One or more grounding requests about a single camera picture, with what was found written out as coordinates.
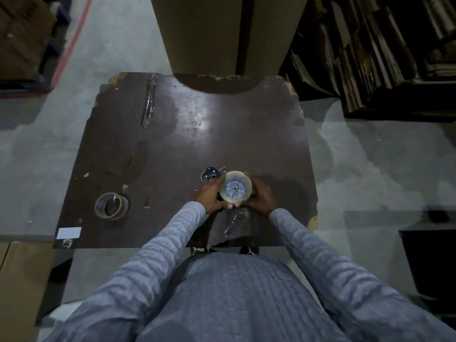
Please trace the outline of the person's left forearm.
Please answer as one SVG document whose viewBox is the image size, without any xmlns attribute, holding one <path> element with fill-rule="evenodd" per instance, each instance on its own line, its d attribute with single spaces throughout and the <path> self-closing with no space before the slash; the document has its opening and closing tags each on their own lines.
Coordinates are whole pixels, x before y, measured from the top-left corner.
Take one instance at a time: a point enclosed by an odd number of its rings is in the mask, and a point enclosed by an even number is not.
<svg viewBox="0 0 456 342">
<path fill-rule="evenodd" d="M 127 323 L 141 330 L 164 293 L 186 244 L 205 220 L 199 202 L 186 203 L 159 234 L 94 291 L 68 318 L 83 327 L 90 324 Z"/>
</svg>

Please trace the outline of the person's right forearm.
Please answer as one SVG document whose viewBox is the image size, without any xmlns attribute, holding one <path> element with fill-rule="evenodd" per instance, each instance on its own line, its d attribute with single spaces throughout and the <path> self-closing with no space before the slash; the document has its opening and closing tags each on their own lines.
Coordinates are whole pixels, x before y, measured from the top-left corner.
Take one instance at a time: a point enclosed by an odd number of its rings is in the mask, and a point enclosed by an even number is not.
<svg viewBox="0 0 456 342">
<path fill-rule="evenodd" d="M 332 314 L 364 319 L 396 308 L 403 301 L 396 290 L 311 233 L 287 210 L 275 209 L 269 219 L 317 296 L 323 299 L 323 306 Z"/>
</svg>

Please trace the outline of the stacked brown cardboard boxes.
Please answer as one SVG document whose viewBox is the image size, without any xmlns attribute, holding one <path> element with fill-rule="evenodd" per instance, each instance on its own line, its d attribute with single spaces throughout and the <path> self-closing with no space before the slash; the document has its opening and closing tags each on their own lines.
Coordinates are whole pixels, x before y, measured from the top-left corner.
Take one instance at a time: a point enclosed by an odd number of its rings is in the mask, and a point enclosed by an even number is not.
<svg viewBox="0 0 456 342">
<path fill-rule="evenodd" d="M 57 18 L 43 0 L 0 0 L 0 80 L 31 80 Z"/>
</svg>

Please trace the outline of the large upright cardboard box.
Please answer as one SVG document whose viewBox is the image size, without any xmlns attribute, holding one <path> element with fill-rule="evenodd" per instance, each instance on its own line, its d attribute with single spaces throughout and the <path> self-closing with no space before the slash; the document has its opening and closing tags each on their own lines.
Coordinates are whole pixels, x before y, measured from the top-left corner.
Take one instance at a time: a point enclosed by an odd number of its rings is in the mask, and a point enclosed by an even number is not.
<svg viewBox="0 0 456 342">
<path fill-rule="evenodd" d="M 151 0 L 174 74 L 278 75 L 308 0 Z"/>
</svg>

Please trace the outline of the grey tape dispenser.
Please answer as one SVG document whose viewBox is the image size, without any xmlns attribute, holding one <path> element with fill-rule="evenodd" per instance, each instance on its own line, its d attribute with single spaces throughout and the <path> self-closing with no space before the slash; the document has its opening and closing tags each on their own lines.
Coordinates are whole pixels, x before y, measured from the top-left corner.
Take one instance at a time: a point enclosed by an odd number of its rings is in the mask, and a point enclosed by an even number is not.
<svg viewBox="0 0 456 342">
<path fill-rule="evenodd" d="M 201 174 L 202 181 L 210 181 L 215 177 L 219 177 L 222 172 L 226 171 L 226 166 L 217 169 L 216 167 L 210 166 Z M 241 174 L 227 175 L 223 184 L 222 193 L 228 198 L 241 198 L 248 191 L 248 184 L 246 179 L 242 178 Z"/>
</svg>

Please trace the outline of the plain brown cardboard box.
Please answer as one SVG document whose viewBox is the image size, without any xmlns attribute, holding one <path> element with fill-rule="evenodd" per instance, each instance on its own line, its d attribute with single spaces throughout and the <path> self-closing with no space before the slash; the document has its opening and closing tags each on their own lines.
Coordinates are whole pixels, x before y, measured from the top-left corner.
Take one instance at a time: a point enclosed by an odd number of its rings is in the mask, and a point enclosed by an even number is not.
<svg viewBox="0 0 456 342">
<path fill-rule="evenodd" d="M 0 342 L 30 342 L 56 251 L 51 242 L 0 242 Z"/>
</svg>

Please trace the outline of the dark square crate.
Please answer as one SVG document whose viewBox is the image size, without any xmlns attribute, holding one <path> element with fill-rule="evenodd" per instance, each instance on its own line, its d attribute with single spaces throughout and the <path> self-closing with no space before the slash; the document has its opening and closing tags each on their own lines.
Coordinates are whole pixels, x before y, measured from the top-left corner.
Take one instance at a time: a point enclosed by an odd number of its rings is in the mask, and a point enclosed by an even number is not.
<svg viewBox="0 0 456 342">
<path fill-rule="evenodd" d="M 418 298 L 431 313 L 456 319 L 456 223 L 416 223 L 398 233 Z"/>
</svg>

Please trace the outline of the blue pallet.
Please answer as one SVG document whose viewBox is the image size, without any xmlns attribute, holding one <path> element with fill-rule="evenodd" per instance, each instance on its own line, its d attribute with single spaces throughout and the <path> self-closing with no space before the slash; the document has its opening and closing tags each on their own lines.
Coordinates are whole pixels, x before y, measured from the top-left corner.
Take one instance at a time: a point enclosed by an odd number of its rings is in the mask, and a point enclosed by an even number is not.
<svg viewBox="0 0 456 342">
<path fill-rule="evenodd" d="M 52 79 L 64 53 L 66 33 L 71 24 L 72 0 L 43 0 L 57 21 L 45 46 L 38 73 L 31 80 L 0 80 L 0 98 L 42 94 L 52 90 Z"/>
</svg>

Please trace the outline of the brown tape roll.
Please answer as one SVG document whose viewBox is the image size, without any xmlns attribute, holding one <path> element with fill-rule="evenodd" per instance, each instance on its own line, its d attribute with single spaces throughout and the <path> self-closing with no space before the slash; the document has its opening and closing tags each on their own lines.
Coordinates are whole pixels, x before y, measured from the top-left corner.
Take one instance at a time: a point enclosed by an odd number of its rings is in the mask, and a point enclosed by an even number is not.
<svg viewBox="0 0 456 342">
<path fill-rule="evenodd" d="M 95 214 L 105 220 L 118 220 L 123 218 L 129 209 L 129 200 L 126 196 L 108 192 L 100 195 L 95 201 Z"/>
</svg>

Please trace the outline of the crumpled clear tape piece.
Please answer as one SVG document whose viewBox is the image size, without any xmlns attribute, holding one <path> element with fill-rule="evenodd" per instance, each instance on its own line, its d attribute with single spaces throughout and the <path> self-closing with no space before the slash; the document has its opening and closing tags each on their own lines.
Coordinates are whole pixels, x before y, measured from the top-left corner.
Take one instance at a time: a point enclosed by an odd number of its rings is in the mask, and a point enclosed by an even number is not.
<svg viewBox="0 0 456 342">
<path fill-rule="evenodd" d="M 251 227 L 250 211 L 246 207 L 227 210 L 227 222 L 223 237 L 225 240 L 248 236 Z"/>
</svg>

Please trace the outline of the pile of flattened cardboard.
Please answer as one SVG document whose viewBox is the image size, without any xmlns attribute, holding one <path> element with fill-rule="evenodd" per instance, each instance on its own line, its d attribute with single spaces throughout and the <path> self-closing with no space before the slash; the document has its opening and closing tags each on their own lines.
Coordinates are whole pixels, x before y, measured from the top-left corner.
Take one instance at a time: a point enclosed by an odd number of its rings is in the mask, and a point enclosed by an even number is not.
<svg viewBox="0 0 456 342">
<path fill-rule="evenodd" d="M 456 121 L 456 0 L 307 0 L 279 75 L 347 118 Z"/>
</svg>

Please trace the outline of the clear packing tape roll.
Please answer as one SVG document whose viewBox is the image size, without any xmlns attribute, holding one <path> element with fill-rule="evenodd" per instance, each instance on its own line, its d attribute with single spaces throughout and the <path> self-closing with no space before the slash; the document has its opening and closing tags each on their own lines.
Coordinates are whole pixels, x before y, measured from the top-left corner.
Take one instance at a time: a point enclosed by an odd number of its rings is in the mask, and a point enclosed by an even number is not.
<svg viewBox="0 0 456 342">
<path fill-rule="evenodd" d="M 252 193 L 252 181 L 241 171 L 227 172 L 225 181 L 219 189 L 221 199 L 233 205 L 241 201 L 247 201 Z"/>
</svg>

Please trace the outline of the long clear tape strip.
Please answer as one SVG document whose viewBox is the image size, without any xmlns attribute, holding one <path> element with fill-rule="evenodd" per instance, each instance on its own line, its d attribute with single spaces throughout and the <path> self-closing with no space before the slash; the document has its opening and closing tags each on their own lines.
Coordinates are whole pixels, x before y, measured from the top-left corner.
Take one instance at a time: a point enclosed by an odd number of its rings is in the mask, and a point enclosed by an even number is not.
<svg viewBox="0 0 456 342">
<path fill-rule="evenodd" d="M 154 114 L 157 91 L 157 74 L 151 73 L 147 76 L 145 88 L 145 101 L 142 112 L 141 126 L 147 128 Z"/>
</svg>

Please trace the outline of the person's left hand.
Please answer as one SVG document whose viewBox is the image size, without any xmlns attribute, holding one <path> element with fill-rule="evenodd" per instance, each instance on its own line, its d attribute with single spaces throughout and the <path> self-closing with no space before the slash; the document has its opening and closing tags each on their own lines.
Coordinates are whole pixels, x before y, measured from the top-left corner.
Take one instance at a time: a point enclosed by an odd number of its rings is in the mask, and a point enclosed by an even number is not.
<svg viewBox="0 0 456 342">
<path fill-rule="evenodd" d="M 203 187 L 197 192 L 193 201 L 198 202 L 204 207 L 205 215 L 210 215 L 215 211 L 215 201 L 218 199 L 220 187 L 225 182 L 226 172 L 223 172 L 219 177 L 215 177 L 207 181 Z"/>
</svg>

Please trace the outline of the person's grey shirt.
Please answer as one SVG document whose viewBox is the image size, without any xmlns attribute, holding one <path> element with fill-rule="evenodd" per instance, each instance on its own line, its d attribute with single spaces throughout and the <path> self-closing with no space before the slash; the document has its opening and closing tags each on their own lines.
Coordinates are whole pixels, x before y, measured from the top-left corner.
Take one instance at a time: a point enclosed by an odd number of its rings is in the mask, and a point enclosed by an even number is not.
<svg viewBox="0 0 456 342">
<path fill-rule="evenodd" d="M 136 254 L 45 342 L 456 342 L 456 331 L 336 254 L 285 265 L 212 253 L 166 275 Z"/>
</svg>

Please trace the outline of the person's right hand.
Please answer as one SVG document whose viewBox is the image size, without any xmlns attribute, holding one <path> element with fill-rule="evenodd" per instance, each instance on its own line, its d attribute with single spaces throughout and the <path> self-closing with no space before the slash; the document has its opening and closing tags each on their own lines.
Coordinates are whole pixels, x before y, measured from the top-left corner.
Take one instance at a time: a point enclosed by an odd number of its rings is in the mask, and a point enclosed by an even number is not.
<svg viewBox="0 0 456 342">
<path fill-rule="evenodd" d="M 257 180 L 257 183 L 259 184 L 259 210 L 254 211 L 266 218 L 269 218 L 271 213 L 278 209 L 279 206 L 271 188 L 260 179 L 257 178 Z"/>
</svg>

